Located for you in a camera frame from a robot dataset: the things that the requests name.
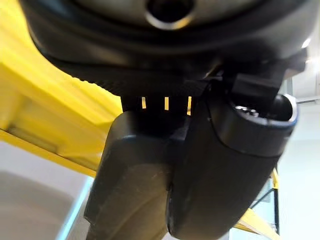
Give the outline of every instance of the black plastic housing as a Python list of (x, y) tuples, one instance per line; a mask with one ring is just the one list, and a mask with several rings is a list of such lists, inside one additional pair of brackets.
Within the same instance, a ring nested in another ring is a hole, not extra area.
[(126, 111), (110, 128), (84, 217), (87, 240), (161, 240), (188, 121)]
[(199, 96), (218, 62), (288, 58), (311, 33), (319, 5), (268, 0), (223, 21), (166, 32), (103, 18), (71, 0), (20, 3), (49, 61), (120, 96)]
[(237, 110), (220, 83), (211, 88), (192, 116), (168, 197), (168, 230), (178, 239), (218, 239), (232, 228), (269, 178), (298, 119), (290, 96), (279, 96), (266, 119)]

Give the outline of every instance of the yellow beam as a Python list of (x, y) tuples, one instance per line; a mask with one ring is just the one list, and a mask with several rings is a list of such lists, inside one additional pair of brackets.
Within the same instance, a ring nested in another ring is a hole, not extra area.
[(247, 228), (246, 226), (242, 225), (241, 223), (237, 223), (236, 225), (234, 225), (234, 228), (242, 230), (242, 231), (246, 231), (246, 232), (249, 232), (249, 233), (256, 234), (255, 231), (251, 230), (250, 228)]
[(16, 147), (22, 148), (30, 153), (33, 153), (39, 157), (42, 157), (44, 159), (51, 160), (61, 166), (75, 170), (79, 173), (82, 173), (82, 174), (85, 174), (85, 175), (88, 175), (91, 177), (96, 176), (96, 172), (91, 169), (88, 169), (84, 166), (76, 164), (76, 163), (72, 162), (71, 160), (63, 158), (57, 154), (54, 154), (54, 153), (49, 152), (47, 150), (44, 150), (36, 145), (33, 145), (27, 141), (24, 141), (16, 136), (13, 136), (13, 135), (11, 135), (5, 131), (2, 131), (2, 130), (0, 130), (0, 140), (3, 140), (11, 145), (16, 146)]
[(248, 209), (236, 226), (244, 226), (244, 229), (249, 229), (248, 232), (253, 232), (269, 238), (270, 240), (280, 240), (280, 236), (274, 229), (259, 217), (252, 209)]
[(279, 189), (279, 176), (277, 170), (274, 168), (271, 174), (273, 180), (273, 188)]
[(21, 94), (0, 84), (0, 129), (6, 131), (9, 128), (23, 103)]

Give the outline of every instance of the circular hole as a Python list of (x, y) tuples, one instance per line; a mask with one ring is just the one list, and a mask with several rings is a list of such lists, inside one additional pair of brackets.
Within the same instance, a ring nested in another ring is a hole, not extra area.
[(157, 28), (163, 26), (172, 26), (184, 21), (185, 24), (179, 27), (184, 27), (188, 21), (186, 19), (190, 16), (193, 8), (193, 0), (149, 0), (146, 5), (147, 8), (147, 20), (150, 24)]

